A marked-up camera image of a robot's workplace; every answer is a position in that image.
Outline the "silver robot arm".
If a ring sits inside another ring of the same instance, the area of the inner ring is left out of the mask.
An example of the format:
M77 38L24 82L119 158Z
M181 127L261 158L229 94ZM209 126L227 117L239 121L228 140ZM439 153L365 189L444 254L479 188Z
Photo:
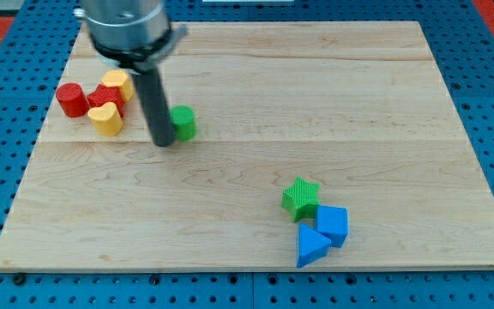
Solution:
M172 25L163 0L81 0L73 13L103 61L134 74L157 69L188 34Z

